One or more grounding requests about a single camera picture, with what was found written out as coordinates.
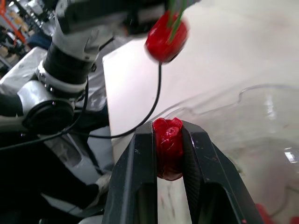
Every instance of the white surface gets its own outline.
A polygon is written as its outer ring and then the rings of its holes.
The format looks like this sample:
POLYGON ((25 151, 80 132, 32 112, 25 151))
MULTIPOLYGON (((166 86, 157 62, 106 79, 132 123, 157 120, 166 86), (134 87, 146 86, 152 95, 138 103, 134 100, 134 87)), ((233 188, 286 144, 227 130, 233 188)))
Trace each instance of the white surface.
MULTIPOLYGON (((203 0, 188 8, 184 17, 190 37, 179 56, 163 66, 153 116, 183 99, 216 93, 296 58, 298 9, 292 0, 203 0)), ((104 57, 111 134, 138 124, 154 102, 157 63, 144 42, 131 41, 104 57)), ((116 159, 120 154, 114 150, 116 159)))

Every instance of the black cylinder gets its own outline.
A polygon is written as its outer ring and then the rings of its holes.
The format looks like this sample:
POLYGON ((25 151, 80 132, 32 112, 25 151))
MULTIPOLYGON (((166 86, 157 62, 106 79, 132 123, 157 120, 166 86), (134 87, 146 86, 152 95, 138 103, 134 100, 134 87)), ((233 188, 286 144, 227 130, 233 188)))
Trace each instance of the black cylinder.
POLYGON ((69 56, 53 43, 43 63, 43 67, 51 76, 70 84, 85 83, 92 66, 93 62, 86 62, 69 56))

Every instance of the red object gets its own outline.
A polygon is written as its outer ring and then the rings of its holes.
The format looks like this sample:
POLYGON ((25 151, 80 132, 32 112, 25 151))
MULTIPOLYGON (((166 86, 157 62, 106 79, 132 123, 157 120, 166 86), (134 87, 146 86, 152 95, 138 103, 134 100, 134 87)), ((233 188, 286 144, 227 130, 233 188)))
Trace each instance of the red object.
POLYGON ((175 181, 183 176, 183 122, 177 118, 154 121, 156 136, 157 176, 167 181, 175 181))
POLYGON ((263 222, 265 224, 274 224, 274 222, 272 221, 271 217, 268 215, 266 208, 263 205, 256 204, 256 208, 259 211, 259 213, 260 213, 260 215, 261 215, 261 217, 263 219, 263 222))
MULTIPOLYGON (((173 22, 177 19, 178 14, 173 16, 173 22)), ((145 42, 145 47, 149 54, 159 62, 170 62, 182 50, 184 43, 188 37, 188 28, 186 23, 181 20, 181 23, 174 35, 172 41, 171 27, 167 26, 170 12, 165 14, 157 21, 150 30, 148 39, 145 42)))
POLYGON ((299 224, 299 217, 292 217, 290 224, 299 224))

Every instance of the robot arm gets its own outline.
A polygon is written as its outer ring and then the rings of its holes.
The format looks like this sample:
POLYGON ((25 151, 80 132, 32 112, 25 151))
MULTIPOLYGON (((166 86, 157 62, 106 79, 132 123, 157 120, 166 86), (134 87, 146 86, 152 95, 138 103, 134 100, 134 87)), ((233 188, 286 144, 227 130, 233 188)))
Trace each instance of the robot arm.
POLYGON ((69 126, 100 47, 120 31, 147 33, 164 9, 164 0, 61 0, 47 56, 14 96, 9 116, 17 115, 15 131, 53 134, 69 126))

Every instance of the red plastic toy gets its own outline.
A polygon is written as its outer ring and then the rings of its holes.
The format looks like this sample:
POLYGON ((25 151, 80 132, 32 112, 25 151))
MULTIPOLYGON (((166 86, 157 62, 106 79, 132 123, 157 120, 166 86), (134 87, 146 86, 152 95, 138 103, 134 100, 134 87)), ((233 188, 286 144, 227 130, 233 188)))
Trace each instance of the red plastic toy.
MULTIPOLYGON (((172 24, 178 18, 178 14, 172 17, 172 24)), ((165 14, 157 21, 150 30, 145 47, 149 54, 161 63, 170 62, 182 50, 187 37, 188 28, 186 23, 181 20, 179 27, 171 40, 172 26, 168 26, 170 12, 165 14)))
POLYGON ((167 181, 174 181, 183 176, 183 122, 177 118, 154 121, 156 136, 157 176, 167 181))

